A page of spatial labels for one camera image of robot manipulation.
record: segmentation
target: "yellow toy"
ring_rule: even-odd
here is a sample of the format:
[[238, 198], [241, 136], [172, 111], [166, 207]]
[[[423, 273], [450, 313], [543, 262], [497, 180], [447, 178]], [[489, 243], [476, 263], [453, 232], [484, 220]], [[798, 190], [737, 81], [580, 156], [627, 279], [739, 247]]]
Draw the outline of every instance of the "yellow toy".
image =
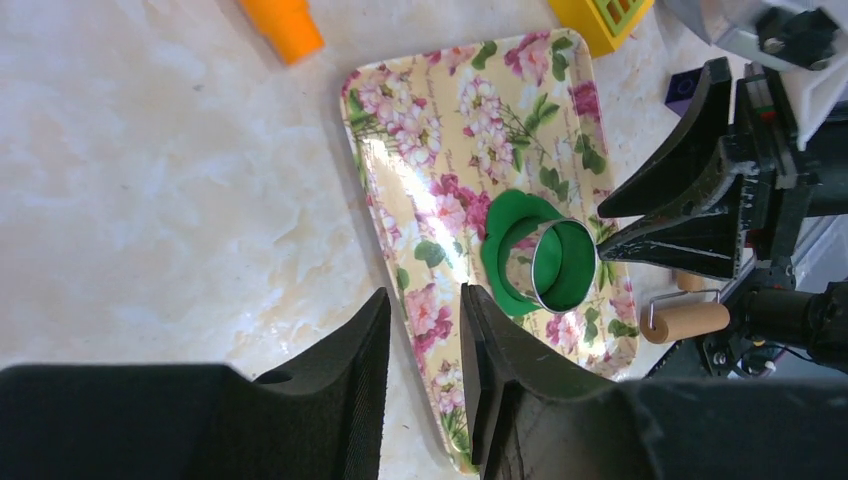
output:
[[548, 0], [564, 27], [589, 44], [592, 58], [612, 53], [654, 5], [654, 0]]

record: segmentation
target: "white marble surface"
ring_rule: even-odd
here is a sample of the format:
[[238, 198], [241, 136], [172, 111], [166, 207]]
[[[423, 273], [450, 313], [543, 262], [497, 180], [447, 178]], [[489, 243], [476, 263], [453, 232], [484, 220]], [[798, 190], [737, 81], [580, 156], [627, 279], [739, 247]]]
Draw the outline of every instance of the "white marble surface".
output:
[[[313, 0], [327, 48], [287, 68], [234, 1], [0, 0], [0, 367], [285, 362], [388, 285], [345, 75], [557, 25], [544, 0]], [[619, 179], [677, 121], [669, 74], [721, 54], [652, 12], [595, 62]], [[641, 300], [669, 288], [631, 272]], [[381, 478], [453, 478], [395, 323]]]

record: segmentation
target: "wooden roller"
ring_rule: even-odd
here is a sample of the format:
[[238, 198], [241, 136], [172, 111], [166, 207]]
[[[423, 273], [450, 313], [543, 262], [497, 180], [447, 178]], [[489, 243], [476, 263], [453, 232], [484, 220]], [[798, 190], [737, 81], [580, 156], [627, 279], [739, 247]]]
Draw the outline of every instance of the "wooden roller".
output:
[[677, 288], [684, 292], [699, 292], [704, 289], [704, 277], [682, 270], [676, 270], [674, 277], [677, 280]]
[[730, 312], [720, 303], [696, 303], [654, 311], [654, 328], [650, 319], [639, 322], [642, 335], [651, 343], [676, 342], [723, 329], [730, 323]]

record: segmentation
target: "rectangular tray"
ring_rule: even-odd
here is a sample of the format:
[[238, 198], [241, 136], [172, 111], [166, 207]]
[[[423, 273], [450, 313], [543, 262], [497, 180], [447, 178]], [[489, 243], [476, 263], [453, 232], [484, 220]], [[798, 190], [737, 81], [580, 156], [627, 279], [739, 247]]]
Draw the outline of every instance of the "rectangular tray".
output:
[[[489, 288], [480, 245], [492, 199], [543, 197], [597, 242], [618, 228], [597, 216], [614, 177], [588, 48], [559, 29], [375, 63], [350, 75], [341, 109], [445, 449], [471, 473], [459, 289]], [[610, 379], [638, 347], [624, 264], [601, 262], [575, 311], [513, 320]]]

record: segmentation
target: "orange cup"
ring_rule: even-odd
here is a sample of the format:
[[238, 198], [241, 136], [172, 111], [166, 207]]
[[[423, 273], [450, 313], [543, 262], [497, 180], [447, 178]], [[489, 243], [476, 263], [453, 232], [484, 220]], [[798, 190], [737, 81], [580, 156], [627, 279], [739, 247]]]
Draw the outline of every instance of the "orange cup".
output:
[[324, 46], [305, 0], [241, 0], [253, 25], [291, 65]]

